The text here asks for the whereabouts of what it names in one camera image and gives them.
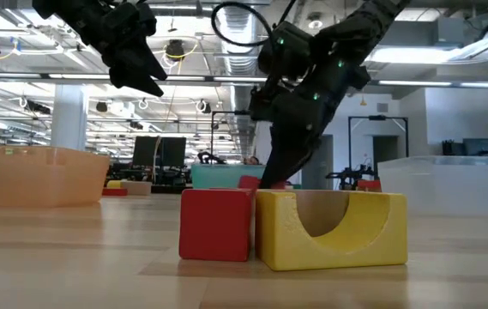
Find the ceiling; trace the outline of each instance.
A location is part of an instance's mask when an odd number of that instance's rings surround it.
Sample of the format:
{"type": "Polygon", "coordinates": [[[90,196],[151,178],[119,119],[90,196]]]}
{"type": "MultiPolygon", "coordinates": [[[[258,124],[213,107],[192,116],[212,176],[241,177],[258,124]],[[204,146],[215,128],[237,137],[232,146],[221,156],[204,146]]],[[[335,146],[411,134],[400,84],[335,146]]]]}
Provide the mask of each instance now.
{"type": "MultiPolygon", "coordinates": [[[[202,1],[204,8],[211,8],[212,3],[219,1],[202,1]]],[[[267,20],[274,23],[286,7],[287,0],[243,0],[254,3],[265,15],[267,20]]],[[[83,46],[77,34],[57,17],[44,21],[31,9],[31,1],[10,1],[8,7],[0,6],[0,72],[33,72],[33,73],[63,73],[63,74],[105,74],[107,68],[101,62],[99,54],[83,46]]],[[[157,33],[148,38],[148,45],[155,56],[165,67],[170,76],[226,76],[226,59],[221,41],[213,35],[210,19],[193,15],[196,1],[161,2],[154,4],[153,10],[159,15],[157,33]],[[164,48],[170,39],[181,39],[184,49],[190,54],[180,64],[165,61],[164,48]]],[[[290,12],[288,20],[299,25],[305,31],[314,34],[318,30],[309,28],[310,14],[321,12],[319,20],[323,25],[331,25],[334,21],[343,19],[350,14],[361,1],[357,0],[298,0],[290,12]]],[[[397,19],[405,22],[404,28],[417,25],[418,30],[428,27],[425,31],[432,31],[432,26],[441,18],[451,17],[462,19],[471,17],[463,28],[463,39],[473,43],[474,36],[478,36],[479,27],[488,23],[488,0],[475,1],[413,1],[397,19]]],[[[391,31],[397,38],[403,38],[402,33],[394,26],[391,31]]],[[[413,42],[421,38],[410,38],[398,43],[399,47],[410,47],[409,52],[418,52],[413,42]]],[[[379,50],[391,45],[381,44],[379,50]]],[[[436,45],[419,47],[443,49],[449,51],[457,47],[436,45]]],[[[409,81],[409,80],[480,80],[488,81],[488,61],[470,62],[467,65],[454,64],[402,64],[377,62],[375,54],[365,64],[371,76],[376,79],[409,81]]],[[[82,86],[90,96],[90,110],[88,124],[87,146],[90,150],[108,153],[114,157],[130,158],[132,145],[136,135],[158,135],[178,133],[189,138],[187,149],[189,157],[196,151],[209,149],[208,143],[211,130],[211,116],[198,111],[196,103],[202,100],[210,104],[214,111],[233,111],[237,108],[231,97],[230,84],[211,83],[190,85],[184,82],[162,84],[165,92],[163,98],[154,98],[149,94],[130,88],[114,88],[107,81],[86,82],[82,86]],[[96,103],[103,101],[111,106],[106,113],[97,112],[96,103]],[[135,130],[129,127],[124,118],[141,120],[147,124],[148,130],[135,130]]],[[[365,92],[379,94],[401,94],[401,90],[393,87],[368,87],[365,92]]],[[[0,80],[0,143],[33,143],[47,144],[51,133],[51,117],[34,115],[25,110],[22,97],[34,100],[50,107],[54,112],[55,85],[47,80],[32,82],[7,82],[0,80]]],[[[239,158],[253,152],[252,141],[254,126],[245,117],[227,116],[220,121],[219,129],[215,132],[215,148],[222,156],[239,158]]]]}

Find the teal bin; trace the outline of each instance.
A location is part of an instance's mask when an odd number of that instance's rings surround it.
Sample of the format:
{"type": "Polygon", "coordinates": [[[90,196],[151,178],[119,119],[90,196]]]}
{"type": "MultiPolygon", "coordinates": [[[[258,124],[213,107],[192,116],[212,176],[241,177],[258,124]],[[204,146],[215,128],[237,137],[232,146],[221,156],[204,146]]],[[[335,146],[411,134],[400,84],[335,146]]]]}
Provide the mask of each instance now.
{"type": "Polygon", "coordinates": [[[194,189],[238,188],[240,177],[261,178],[265,166],[206,165],[192,166],[192,187],[194,189]]]}

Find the plastic bin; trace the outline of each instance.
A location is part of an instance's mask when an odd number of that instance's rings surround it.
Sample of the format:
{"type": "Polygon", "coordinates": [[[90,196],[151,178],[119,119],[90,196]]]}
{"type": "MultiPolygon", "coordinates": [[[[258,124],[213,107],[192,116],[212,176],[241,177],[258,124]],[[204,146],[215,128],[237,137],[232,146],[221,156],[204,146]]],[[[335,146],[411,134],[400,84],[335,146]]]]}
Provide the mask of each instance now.
{"type": "Polygon", "coordinates": [[[238,188],[242,176],[261,178],[265,166],[246,165],[193,165],[192,187],[194,189],[238,188]]]}
{"type": "Polygon", "coordinates": [[[383,191],[403,193],[410,211],[488,215],[488,157],[426,156],[379,163],[383,191]]]}
{"type": "Polygon", "coordinates": [[[50,208],[100,200],[110,160],[50,147],[0,147],[0,207],[50,208]]]}

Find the white column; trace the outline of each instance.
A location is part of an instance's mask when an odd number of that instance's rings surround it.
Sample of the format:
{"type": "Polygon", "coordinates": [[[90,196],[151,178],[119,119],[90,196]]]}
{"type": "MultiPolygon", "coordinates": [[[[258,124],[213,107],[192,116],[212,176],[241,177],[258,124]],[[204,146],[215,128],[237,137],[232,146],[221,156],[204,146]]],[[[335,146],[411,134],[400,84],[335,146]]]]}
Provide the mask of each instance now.
{"type": "Polygon", "coordinates": [[[84,86],[57,85],[51,127],[52,147],[85,150],[89,100],[84,86]]]}

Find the red object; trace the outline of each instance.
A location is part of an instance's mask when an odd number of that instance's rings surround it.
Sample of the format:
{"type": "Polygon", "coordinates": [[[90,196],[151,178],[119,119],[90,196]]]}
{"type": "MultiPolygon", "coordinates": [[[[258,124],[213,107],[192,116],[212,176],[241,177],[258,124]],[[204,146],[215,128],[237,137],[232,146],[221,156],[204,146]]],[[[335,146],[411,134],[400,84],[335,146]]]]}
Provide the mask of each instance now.
{"type": "Polygon", "coordinates": [[[247,190],[183,191],[179,256],[209,261],[247,261],[251,198],[247,190]]]}
{"type": "Polygon", "coordinates": [[[103,189],[103,197],[127,197],[127,189],[103,189]]]}
{"type": "Polygon", "coordinates": [[[359,180],[358,190],[381,192],[381,180],[359,180]]]}
{"type": "MultiPolygon", "coordinates": [[[[240,181],[238,183],[238,188],[257,190],[257,189],[259,189],[260,184],[261,184],[261,180],[257,177],[242,176],[242,177],[240,177],[240,181]]],[[[286,188],[286,182],[285,181],[280,182],[280,183],[272,186],[272,189],[275,189],[275,190],[284,190],[285,188],[286,188]]]]}

